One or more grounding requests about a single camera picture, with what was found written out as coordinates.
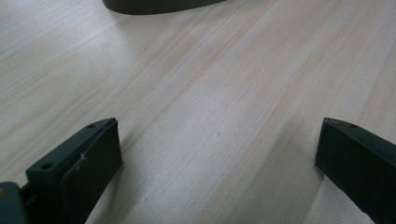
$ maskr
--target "light wood surface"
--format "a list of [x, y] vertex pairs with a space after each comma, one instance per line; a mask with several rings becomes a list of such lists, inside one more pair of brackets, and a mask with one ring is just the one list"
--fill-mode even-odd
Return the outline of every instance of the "light wood surface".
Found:
[[396, 142], [396, 1], [231, 0], [153, 16], [0, 1], [0, 181], [86, 124], [124, 167], [88, 223], [372, 223], [315, 169], [324, 117]]

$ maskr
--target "dark green plastic bracket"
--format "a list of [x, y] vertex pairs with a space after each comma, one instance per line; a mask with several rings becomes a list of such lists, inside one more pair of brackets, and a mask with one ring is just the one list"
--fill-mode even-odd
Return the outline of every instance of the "dark green plastic bracket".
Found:
[[316, 166], [375, 223], [396, 224], [396, 146], [357, 125], [323, 120]]
[[225, 0], [103, 0], [113, 11], [129, 15], [150, 15], [204, 7]]
[[85, 223], [121, 166], [117, 121], [92, 123], [27, 169], [22, 189], [0, 183], [0, 223]]

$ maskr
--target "screw hole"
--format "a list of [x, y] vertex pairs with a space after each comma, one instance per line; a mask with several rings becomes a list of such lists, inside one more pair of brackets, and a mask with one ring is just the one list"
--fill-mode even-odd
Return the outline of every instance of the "screw hole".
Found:
[[48, 170], [48, 169], [50, 169], [52, 166], [53, 166], [53, 163], [47, 162], [46, 164], [44, 164], [44, 165], [41, 166], [41, 169], [42, 169], [42, 170]]

